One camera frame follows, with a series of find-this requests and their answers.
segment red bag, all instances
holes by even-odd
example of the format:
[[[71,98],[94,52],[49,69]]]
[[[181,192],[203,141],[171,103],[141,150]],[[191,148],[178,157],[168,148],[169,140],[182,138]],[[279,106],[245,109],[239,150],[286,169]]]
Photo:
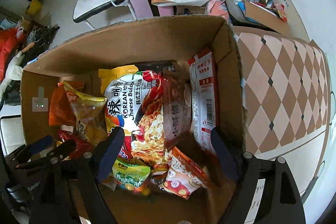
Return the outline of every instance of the red bag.
[[[25,33],[19,38],[16,38],[17,29],[10,28],[7,30],[0,31],[0,81],[3,81],[5,78],[5,66],[7,63],[7,59],[9,54],[20,46],[22,43]]]
[[[84,83],[82,81],[68,81],[68,83],[76,90],[82,91]],[[54,90],[49,110],[50,126],[75,126],[76,116],[72,111],[68,101],[67,94],[64,90],[63,83],[58,83],[58,87]]]
[[[91,151],[93,149],[93,146],[88,143],[85,140],[82,140],[81,138],[75,136],[74,134],[72,134],[69,131],[65,131],[65,130],[58,130],[57,131],[58,136],[60,138],[60,140],[62,140],[63,142],[73,139],[76,142],[76,150],[74,152],[72,152],[69,155],[69,158],[72,159],[76,159],[79,158],[81,156],[83,156],[83,154],[87,151]]]

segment yellow snack bag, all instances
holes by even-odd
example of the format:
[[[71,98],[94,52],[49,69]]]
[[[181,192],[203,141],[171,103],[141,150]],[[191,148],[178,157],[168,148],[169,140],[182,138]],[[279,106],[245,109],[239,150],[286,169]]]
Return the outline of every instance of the yellow snack bag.
[[[93,146],[106,140],[108,135],[104,125],[104,115],[100,113],[107,99],[77,91],[67,82],[64,82],[64,89],[76,116],[76,130],[79,136]]]

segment white and red package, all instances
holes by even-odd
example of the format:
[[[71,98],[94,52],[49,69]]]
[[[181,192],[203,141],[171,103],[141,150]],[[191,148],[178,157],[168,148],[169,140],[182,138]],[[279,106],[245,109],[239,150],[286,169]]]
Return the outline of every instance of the white and red package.
[[[209,48],[189,60],[192,90],[193,127],[196,142],[204,151],[216,155],[211,145],[211,130],[219,125],[216,66]]]

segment barcode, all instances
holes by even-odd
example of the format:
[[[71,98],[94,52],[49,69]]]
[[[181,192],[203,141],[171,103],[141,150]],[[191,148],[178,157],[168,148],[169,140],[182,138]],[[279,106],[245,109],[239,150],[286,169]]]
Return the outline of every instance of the barcode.
[[[212,99],[207,99],[207,124],[215,127],[215,108]]]

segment red cloth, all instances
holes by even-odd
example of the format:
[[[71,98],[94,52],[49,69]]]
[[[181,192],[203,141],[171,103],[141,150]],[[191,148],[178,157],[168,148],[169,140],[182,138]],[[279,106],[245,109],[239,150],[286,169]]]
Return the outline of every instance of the red cloth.
[[[5,66],[9,54],[13,49],[20,46],[25,37],[23,33],[19,38],[16,38],[16,32],[16,28],[0,30],[0,81],[3,81],[5,78]]]

